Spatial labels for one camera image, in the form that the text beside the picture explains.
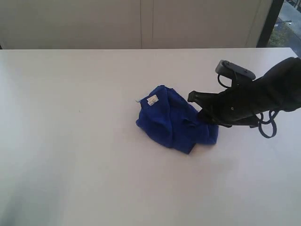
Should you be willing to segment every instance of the wall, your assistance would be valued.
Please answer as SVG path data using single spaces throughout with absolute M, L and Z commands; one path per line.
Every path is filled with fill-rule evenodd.
M 256 47 L 272 0 L 4 0 L 3 48 Z

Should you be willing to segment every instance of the white tabletop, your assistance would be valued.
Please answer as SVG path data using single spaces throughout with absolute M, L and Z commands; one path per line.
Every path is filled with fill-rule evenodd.
M 190 155 L 135 124 L 136 100 L 159 84 L 184 98 L 220 92 L 221 59 L 260 77 L 291 56 L 289 48 L 1 50 L 0 225 L 299 225 L 301 110 L 281 112 L 272 139 L 220 127 L 216 145 Z

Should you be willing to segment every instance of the blue microfiber cloth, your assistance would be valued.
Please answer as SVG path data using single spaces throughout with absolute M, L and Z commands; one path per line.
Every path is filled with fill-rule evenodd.
M 137 126 L 157 143 L 189 154 L 196 143 L 216 143 L 218 126 L 197 118 L 197 110 L 174 89 L 156 87 L 140 101 Z

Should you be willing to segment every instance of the blue towel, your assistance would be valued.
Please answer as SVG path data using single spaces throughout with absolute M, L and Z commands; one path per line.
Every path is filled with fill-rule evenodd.
M 157 143 L 189 154 L 196 143 L 216 143 L 218 126 L 197 118 L 197 110 L 174 89 L 156 87 L 140 101 L 137 126 Z

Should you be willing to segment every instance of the towel label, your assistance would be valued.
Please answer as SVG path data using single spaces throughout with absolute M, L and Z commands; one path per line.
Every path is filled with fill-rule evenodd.
M 157 101 L 159 101 L 157 95 L 153 95 L 150 98 L 147 98 L 147 103 L 149 104 L 149 106 L 152 106 Z

